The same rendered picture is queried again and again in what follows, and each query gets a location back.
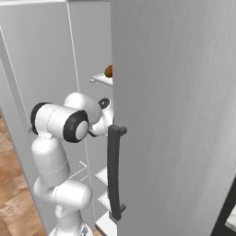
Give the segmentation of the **white freezer rack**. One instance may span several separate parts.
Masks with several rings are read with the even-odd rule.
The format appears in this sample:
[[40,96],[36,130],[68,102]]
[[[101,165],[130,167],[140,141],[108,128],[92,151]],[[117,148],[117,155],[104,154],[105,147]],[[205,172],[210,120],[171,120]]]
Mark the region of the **white freezer rack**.
[[107,168],[102,169],[98,173],[95,174],[95,177],[100,180],[105,185],[108,185],[108,174],[107,174]]
[[108,197],[108,193],[105,192],[103,195],[101,195],[98,198],[98,201],[108,210],[108,211],[112,211],[111,210],[111,205],[110,205],[110,199]]
[[103,236],[117,236],[117,225],[110,219],[109,211],[95,222],[95,228]]
[[99,74],[99,75],[93,76],[89,81],[90,82],[101,82],[101,83],[107,84],[109,86],[112,85],[112,78],[106,77],[104,74]]

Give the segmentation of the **grey fridge body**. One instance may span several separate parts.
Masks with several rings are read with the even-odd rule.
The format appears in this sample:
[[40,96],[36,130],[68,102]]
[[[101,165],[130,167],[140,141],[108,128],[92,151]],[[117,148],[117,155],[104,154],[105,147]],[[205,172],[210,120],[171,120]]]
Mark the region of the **grey fridge body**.
[[110,3],[0,0],[0,111],[29,186],[39,176],[31,110],[76,91],[110,98],[112,87],[91,78],[111,62]]

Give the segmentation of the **grey freezer door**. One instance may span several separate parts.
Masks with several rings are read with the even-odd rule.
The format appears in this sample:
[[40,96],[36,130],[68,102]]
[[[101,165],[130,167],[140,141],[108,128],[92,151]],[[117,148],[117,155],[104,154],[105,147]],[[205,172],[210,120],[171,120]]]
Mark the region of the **grey freezer door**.
[[112,0],[118,236],[210,236],[236,176],[236,0]]

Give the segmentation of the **black appliance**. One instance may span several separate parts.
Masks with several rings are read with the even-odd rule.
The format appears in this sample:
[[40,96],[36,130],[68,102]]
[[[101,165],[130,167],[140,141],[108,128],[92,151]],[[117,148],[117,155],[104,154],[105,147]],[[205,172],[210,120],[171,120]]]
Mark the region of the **black appliance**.
[[229,228],[226,224],[232,209],[236,206],[236,177],[232,183],[226,201],[220,211],[218,220],[210,236],[236,236],[236,227]]

